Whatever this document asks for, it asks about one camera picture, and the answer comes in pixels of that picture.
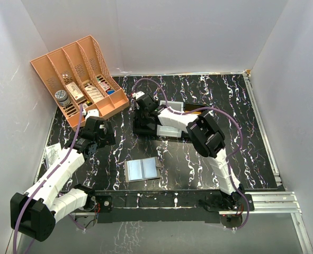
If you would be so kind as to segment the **orange plastic file organizer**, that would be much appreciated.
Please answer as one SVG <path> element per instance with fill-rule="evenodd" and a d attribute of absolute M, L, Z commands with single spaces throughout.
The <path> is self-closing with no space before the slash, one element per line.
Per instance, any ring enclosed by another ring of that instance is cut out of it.
<path fill-rule="evenodd" d="M 58 105 L 73 130 L 78 125 L 85 124 L 85 120 L 79 119 L 80 104 L 86 105 L 86 111 L 98 110 L 100 117 L 104 119 L 116 115 L 129 106 L 125 91 L 111 76 L 100 45 L 91 35 L 35 58 L 30 63 L 51 96 L 58 90 L 67 90 L 66 85 L 71 82 L 75 82 L 84 94 L 85 98 L 77 103 L 68 92 L 70 104 L 66 107 Z M 102 76 L 115 92 L 108 95 L 99 86 L 97 76 Z M 96 86 L 104 99 L 94 103 L 85 92 L 86 83 Z"/>

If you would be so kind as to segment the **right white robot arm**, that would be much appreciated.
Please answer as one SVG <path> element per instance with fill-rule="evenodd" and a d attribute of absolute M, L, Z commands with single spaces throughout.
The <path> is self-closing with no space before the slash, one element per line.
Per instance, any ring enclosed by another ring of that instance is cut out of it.
<path fill-rule="evenodd" d="M 194 111 L 177 111 L 160 104 L 144 92 L 132 94 L 133 132 L 141 135 L 189 139 L 196 152 L 206 157 L 219 183 L 223 209 L 235 210 L 242 203 L 244 187 L 236 178 L 227 159 L 225 135 L 207 107 Z"/>

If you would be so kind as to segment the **small colourful packet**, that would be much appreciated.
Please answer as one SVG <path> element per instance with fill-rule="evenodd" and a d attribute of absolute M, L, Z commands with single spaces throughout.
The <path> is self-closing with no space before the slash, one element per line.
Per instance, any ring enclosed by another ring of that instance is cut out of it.
<path fill-rule="evenodd" d="M 107 92 L 108 90 L 111 90 L 110 85 L 106 82 L 106 80 L 105 80 L 102 76 L 97 76 L 96 79 L 97 79 L 97 82 L 98 82 L 99 86 L 100 86 L 105 92 Z"/>

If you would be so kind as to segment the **black card tray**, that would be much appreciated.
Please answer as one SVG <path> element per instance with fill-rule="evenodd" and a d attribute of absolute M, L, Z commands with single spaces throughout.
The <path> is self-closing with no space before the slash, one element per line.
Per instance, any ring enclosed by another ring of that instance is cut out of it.
<path fill-rule="evenodd" d="M 202 108 L 202 107 L 205 107 L 205 105 L 203 105 L 203 104 L 185 103 L 183 111 L 185 113 L 187 113 L 189 111 L 194 111 L 195 110 L 195 112 L 193 112 L 192 114 L 200 115 L 203 112 L 203 110 L 199 110 L 199 108 Z M 181 139 L 187 141 L 187 140 L 190 139 L 190 137 L 189 137 L 189 135 L 187 133 L 182 131 Z"/>
<path fill-rule="evenodd" d="M 133 110 L 133 133 L 156 135 L 157 122 L 155 109 L 157 103 L 152 98 L 140 98 Z"/>

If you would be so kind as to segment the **blue small object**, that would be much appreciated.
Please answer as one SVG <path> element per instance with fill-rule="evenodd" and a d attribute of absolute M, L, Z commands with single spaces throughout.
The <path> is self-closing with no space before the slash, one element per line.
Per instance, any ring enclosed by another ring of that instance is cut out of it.
<path fill-rule="evenodd" d="M 113 94 L 114 92 L 115 92 L 114 89 L 108 89 L 108 90 L 106 91 L 106 93 L 107 93 L 108 95 L 111 95 L 111 94 Z"/>

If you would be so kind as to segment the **grey leather card holder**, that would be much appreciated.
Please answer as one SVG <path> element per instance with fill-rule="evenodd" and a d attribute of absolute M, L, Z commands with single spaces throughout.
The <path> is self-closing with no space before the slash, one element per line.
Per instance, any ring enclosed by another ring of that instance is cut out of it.
<path fill-rule="evenodd" d="M 161 167 L 157 157 L 125 161 L 125 180 L 130 183 L 160 178 Z"/>

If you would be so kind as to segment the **white middle card tray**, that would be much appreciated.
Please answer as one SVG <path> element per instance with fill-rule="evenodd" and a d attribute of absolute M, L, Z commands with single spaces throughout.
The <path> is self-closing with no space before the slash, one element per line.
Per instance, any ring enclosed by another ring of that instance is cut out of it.
<path fill-rule="evenodd" d="M 184 110 L 183 102 L 168 101 L 168 105 L 176 111 Z M 180 129 L 177 129 L 171 126 L 157 125 L 156 134 L 157 136 L 160 136 L 160 137 L 180 138 L 182 136 L 182 131 Z"/>

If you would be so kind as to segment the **round patterned tin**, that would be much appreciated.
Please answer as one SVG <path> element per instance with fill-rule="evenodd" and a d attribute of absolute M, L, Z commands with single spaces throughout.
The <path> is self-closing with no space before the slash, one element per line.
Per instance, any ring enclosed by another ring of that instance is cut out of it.
<path fill-rule="evenodd" d="M 66 107 L 70 104 L 70 99 L 68 93 L 61 89 L 55 92 L 55 99 L 59 103 L 60 106 Z"/>

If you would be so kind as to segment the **black right card tray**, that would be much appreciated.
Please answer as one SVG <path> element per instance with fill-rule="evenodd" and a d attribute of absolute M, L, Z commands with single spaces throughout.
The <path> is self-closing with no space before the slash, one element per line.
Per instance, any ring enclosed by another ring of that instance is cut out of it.
<path fill-rule="evenodd" d="M 187 113 L 189 111 L 194 111 L 195 110 L 195 112 L 193 112 L 192 114 L 200 115 L 203 112 L 203 110 L 199 110 L 199 108 L 202 108 L 202 107 L 205 107 L 205 105 L 203 105 L 203 104 L 185 103 L 183 111 L 185 113 Z M 190 137 L 189 137 L 189 135 L 187 133 L 182 131 L 181 139 L 187 141 L 187 140 L 190 139 Z"/>

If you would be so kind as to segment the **black left card tray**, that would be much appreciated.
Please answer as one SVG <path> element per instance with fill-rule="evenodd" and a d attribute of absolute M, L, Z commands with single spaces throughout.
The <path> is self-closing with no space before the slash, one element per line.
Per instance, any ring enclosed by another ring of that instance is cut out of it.
<path fill-rule="evenodd" d="M 157 103 L 152 98 L 140 98 L 133 110 L 133 133 L 156 135 L 157 122 L 155 109 Z"/>

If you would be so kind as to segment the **white label card stack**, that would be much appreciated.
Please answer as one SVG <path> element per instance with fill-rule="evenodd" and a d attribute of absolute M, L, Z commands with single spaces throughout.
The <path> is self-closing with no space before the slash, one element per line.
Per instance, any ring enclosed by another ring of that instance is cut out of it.
<path fill-rule="evenodd" d="M 99 89 L 96 86 L 93 86 L 91 83 L 84 84 L 84 88 L 86 94 L 94 103 L 97 103 L 104 99 L 104 96 L 99 91 Z"/>

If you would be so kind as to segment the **white patterned paper sheet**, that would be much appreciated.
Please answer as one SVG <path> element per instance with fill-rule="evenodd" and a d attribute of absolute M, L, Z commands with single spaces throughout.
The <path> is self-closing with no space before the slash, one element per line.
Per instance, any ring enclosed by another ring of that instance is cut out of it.
<path fill-rule="evenodd" d="M 55 163 L 55 161 L 59 158 L 60 152 L 61 152 L 60 143 L 56 143 L 45 147 L 47 168 L 49 168 L 51 165 Z"/>

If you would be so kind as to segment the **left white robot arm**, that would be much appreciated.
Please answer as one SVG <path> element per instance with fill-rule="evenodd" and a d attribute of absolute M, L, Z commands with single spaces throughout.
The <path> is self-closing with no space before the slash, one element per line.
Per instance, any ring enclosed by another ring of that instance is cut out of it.
<path fill-rule="evenodd" d="M 58 154 L 45 174 L 23 194 L 10 200 L 11 228 L 40 242 L 51 235 L 55 225 L 76 209 L 91 211 L 96 205 L 94 190 L 77 184 L 58 196 L 73 173 L 98 149 L 115 144 L 110 122 L 98 110 L 86 113 L 85 126 L 77 127 L 73 140 Z"/>

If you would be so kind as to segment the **white red box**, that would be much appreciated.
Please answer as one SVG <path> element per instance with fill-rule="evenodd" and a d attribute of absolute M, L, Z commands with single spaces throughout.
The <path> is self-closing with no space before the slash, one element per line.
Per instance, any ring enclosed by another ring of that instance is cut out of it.
<path fill-rule="evenodd" d="M 75 82 L 67 84 L 66 88 L 77 103 L 79 103 L 85 98 L 84 94 L 82 93 L 82 91 Z"/>

